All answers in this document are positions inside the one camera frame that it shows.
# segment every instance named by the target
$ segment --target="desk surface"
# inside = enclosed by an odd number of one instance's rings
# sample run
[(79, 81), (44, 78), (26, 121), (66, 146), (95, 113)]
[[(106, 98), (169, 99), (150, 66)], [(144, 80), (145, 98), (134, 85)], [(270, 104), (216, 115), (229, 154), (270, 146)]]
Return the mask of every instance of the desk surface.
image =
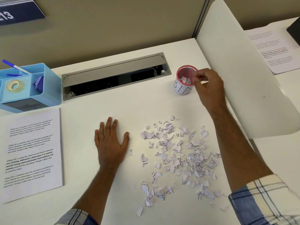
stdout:
[[(198, 138), (200, 127), (205, 125), (210, 134), (207, 151), (219, 152), (214, 125), (196, 90), (186, 96), (180, 96), (173, 90), (175, 74), (180, 66), (189, 64), (198, 69), (209, 67), (195, 39), (64, 66), (53, 71), (62, 75), (159, 52), (165, 54), (172, 75), (83, 96), (65, 101), (59, 106), (62, 115), (65, 186), (0, 205), (2, 224), (53, 224), (73, 206), (99, 168), (93, 141), (94, 129), (98, 128), (100, 121), (106, 121), (108, 116), (119, 120), (119, 139), (122, 139), (125, 131), (130, 132), (129, 149), (133, 150), (133, 156), (127, 154), (118, 170), (102, 224), (223, 224), (224, 221), (226, 224), (239, 224), (231, 207), (226, 213), (219, 209), (222, 203), (229, 205), (227, 197), (216, 199), (215, 209), (211, 209), (209, 199), (198, 200), (195, 190), (181, 185), (181, 179), (175, 173), (169, 174), (168, 178), (164, 175), (157, 185), (172, 185), (175, 182), (179, 189), (175, 189), (173, 195), (166, 196), (164, 202), (156, 199), (153, 208), (144, 206), (146, 194), (140, 188), (141, 182), (150, 183), (151, 172), (155, 170), (153, 164), (162, 163), (160, 158), (154, 157), (155, 149), (148, 148), (148, 140), (140, 137), (145, 125), (155, 130), (153, 123), (174, 115), (180, 118), (174, 122), (176, 129), (184, 123), (191, 131), (198, 131)], [(5, 126), (9, 120), (21, 115), (26, 114), (1, 111), (0, 124)], [(4, 128), (0, 130), (0, 136), (2, 164)], [(144, 168), (140, 161), (142, 153), (149, 159), (148, 166)], [(218, 179), (211, 181), (210, 189), (220, 189), (227, 196), (230, 189), (222, 163), (215, 169), (215, 173)], [(136, 217), (136, 209), (141, 205), (144, 206), (143, 214)]]
[[(288, 27), (296, 19), (274, 22), (268, 27), (272, 30)], [(278, 74), (275, 78), (300, 112), (300, 69)], [(266, 164), (300, 196), (300, 131), (286, 136), (254, 139), (254, 142)]]

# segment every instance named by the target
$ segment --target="left hand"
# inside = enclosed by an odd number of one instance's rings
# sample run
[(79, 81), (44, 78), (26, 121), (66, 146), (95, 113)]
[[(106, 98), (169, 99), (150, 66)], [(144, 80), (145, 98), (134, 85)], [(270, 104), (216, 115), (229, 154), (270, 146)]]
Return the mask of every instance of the left hand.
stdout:
[(124, 134), (124, 140), (122, 144), (120, 144), (116, 131), (118, 120), (115, 119), (112, 126), (111, 121), (112, 118), (109, 117), (106, 122), (105, 130), (103, 122), (100, 123), (100, 129), (95, 130), (95, 144), (98, 149), (100, 169), (117, 170), (127, 151), (129, 132)]

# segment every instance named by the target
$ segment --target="paper on adjacent desk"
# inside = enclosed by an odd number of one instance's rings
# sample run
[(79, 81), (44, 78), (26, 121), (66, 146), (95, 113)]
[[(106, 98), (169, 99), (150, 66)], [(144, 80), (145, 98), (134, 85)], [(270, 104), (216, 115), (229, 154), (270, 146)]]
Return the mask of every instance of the paper on adjacent desk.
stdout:
[(300, 68), (300, 47), (286, 29), (266, 26), (245, 31), (274, 75)]
[(3, 203), (64, 184), (59, 109), (13, 120), (7, 135)]

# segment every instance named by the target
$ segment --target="tape roll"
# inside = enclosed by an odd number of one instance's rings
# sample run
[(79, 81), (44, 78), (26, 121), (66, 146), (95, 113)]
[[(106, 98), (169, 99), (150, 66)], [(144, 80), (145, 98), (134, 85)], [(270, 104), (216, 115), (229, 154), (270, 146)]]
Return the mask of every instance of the tape roll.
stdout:
[(10, 92), (18, 93), (24, 89), (24, 84), (19, 80), (12, 80), (7, 83), (6, 89)]

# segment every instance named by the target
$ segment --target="plaid shirt sleeve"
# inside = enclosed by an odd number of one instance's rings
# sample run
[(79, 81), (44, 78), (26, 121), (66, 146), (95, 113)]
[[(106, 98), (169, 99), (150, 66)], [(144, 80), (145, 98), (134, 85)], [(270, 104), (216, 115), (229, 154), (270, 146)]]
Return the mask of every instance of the plaid shirt sleeve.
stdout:
[(71, 209), (54, 225), (98, 225), (94, 218), (80, 209)]
[(300, 224), (300, 199), (277, 175), (252, 181), (228, 198), (242, 225)]

